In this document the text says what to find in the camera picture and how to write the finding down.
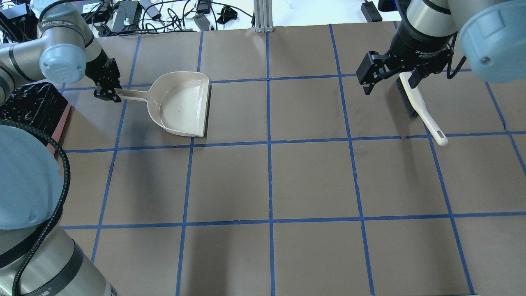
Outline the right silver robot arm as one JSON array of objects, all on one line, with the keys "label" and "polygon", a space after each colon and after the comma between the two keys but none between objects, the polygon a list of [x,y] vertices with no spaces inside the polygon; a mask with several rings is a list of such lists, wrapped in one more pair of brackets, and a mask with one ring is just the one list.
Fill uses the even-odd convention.
[{"label": "right silver robot arm", "polygon": [[380,0],[379,10],[398,11],[401,23],[387,52],[368,52],[356,71],[366,95],[408,71],[414,88],[443,71],[456,46],[485,82],[525,79],[524,0]]}]

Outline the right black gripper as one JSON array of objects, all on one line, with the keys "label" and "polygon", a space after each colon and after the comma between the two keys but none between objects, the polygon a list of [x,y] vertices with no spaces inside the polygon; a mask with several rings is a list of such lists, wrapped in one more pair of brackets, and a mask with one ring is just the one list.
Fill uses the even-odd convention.
[{"label": "right black gripper", "polygon": [[388,51],[385,54],[368,51],[356,71],[365,95],[370,95],[377,83],[388,79],[390,72],[415,69],[408,79],[410,88],[415,89],[428,77],[428,72],[444,70],[453,55],[448,45],[453,36],[429,36],[410,23],[400,23]]}]

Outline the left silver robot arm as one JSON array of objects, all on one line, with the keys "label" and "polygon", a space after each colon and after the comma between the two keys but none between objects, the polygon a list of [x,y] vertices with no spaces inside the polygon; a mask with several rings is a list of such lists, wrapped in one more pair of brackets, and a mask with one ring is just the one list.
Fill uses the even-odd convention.
[{"label": "left silver robot arm", "polygon": [[[14,90],[48,79],[83,77],[94,97],[121,102],[116,60],[109,58],[71,0],[32,0],[37,39],[1,49],[1,104]],[[1,120],[2,296],[116,296],[117,290],[60,226],[71,166],[43,131]]]}]

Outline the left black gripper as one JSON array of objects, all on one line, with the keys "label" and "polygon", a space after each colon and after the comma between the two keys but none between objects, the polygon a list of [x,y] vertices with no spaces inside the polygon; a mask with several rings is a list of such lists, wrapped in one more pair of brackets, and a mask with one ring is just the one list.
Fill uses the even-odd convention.
[{"label": "left black gripper", "polygon": [[86,63],[85,76],[95,84],[93,96],[104,101],[121,103],[118,90],[120,84],[120,70],[114,58],[109,58],[102,49],[98,56]]}]

